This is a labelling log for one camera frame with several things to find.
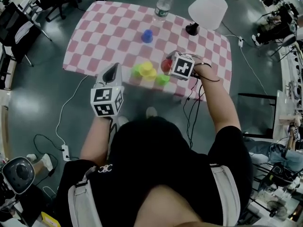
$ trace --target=black lamp base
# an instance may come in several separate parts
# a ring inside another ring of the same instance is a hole
[[[199,24],[194,23],[194,24],[187,25],[185,27],[185,30],[190,35],[197,35],[198,34],[198,27],[199,27]]]

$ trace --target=bottle label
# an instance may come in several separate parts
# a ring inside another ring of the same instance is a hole
[[[158,16],[158,17],[166,17],[168,15],[168,11],[167,10],[161,10],[159,8],[156,8],[155,9],[155,14]]]

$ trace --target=green object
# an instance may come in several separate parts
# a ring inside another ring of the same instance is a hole
[[[160,74],[160,75],[157,76],[156,82],[157,82],[158,85],[164,86],[169,82],[169,79],[170,79],[170,76]]]
[[[136,78],[141,77],[141,74],[139,72],[140,66],[141,66],[141,64],[137,64],[137,65],[134,65],[132,68],[132,75]]]

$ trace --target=table lamp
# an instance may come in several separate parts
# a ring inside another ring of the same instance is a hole
[[[190,35],[198,34],[198,26],[215,30],[219,27],[228,8],[225,0],[196,0],[188,7],[188,13],[194,24],[187,25],[185,30]]]

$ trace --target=bag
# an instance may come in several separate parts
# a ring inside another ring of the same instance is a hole
[[[235,180],[226,166],[210,164],[218,187],[223,210],[223,226],[236,225],[240,216],[240,198]],[[88,176],[96,167],[90,168],[81,182],[68,191],[68,204],[73,227],[102,227]]]

